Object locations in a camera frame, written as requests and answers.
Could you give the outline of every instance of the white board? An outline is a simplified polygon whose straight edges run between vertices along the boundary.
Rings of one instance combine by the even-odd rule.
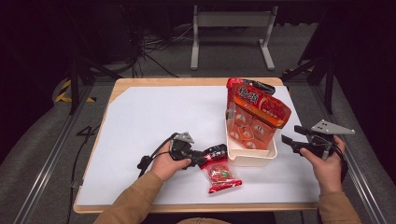
[[[304,141],[294,132],[301,125],[286,87],[274,95],[291,109],[280,132]],[[194,150],[226,143],[224,86],[131,87],[108,107],[100,138],[87,167],[76,205],[111,205],[137,178],[136,165],[172,133],[189,132]],[[318,182],[311,164],[292,153],[276,137],[278,154],[264,167],[233,167],[241,186],[208,194],[209,180],[198,166],[179,171],[168,180],[154,204],[312,203]]]

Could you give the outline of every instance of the tan sleeve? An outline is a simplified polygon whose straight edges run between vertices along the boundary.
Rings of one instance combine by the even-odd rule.
[[[123,191],[94,223],[141,223],[162,186],[163,181],[148,171]]]
[[[324,224],[361,223],[361,219],[344,192],[320,194],[319,212]]]

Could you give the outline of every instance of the candy package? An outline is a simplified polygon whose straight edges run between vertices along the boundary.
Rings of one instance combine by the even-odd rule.
[[[206,158],[206,163],[200,165],[200,168],[205,172],[211,183],[209,193],[242,184],[242,180],[235,176],[232,167],[227,161],[226,145],[221,144],[208,148],[203,151],[203,157]]]
[[[288,122],[291,110],[272,96],[275,88],[241,78],[227,83],[227,133],[246,149],[266,149],[276,129]]]

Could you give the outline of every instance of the hand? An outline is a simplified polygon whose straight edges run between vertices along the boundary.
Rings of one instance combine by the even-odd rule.
[[[334,141],[344,154],[346,149],[345,143],[338,136],[334,136]],[[337,153],[333,153],[324,161],[306,148],[301,148],[300,152],[313,166],[315,177],[319,182],[320,193],[343,191],[341,183],[341,158]]]
[[[170,179],[176,171],[188,166],[191,163],[190,159],[182,161],[174,161],[169,153],[170,142],[168,141],[158,151],[158,157],[154,160],[151,166],[151,171],[156,174],[161,180],[166,181]]]

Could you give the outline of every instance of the snack package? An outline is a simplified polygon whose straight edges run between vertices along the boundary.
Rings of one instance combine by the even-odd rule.
[[[211,183],[209,193],[233,188],[242,184],[227,161],[227,146],[224,144],[210,147],[203,151],[206,163],[199,167],[206,173]]]
[[[276,129],[283,128],[288,122],[291,110],[271,95],[275,92],[274,87],[272,90],[269,85],[252,83],[246,79],[229,78],[227,131],[246,149],[266,149]]]

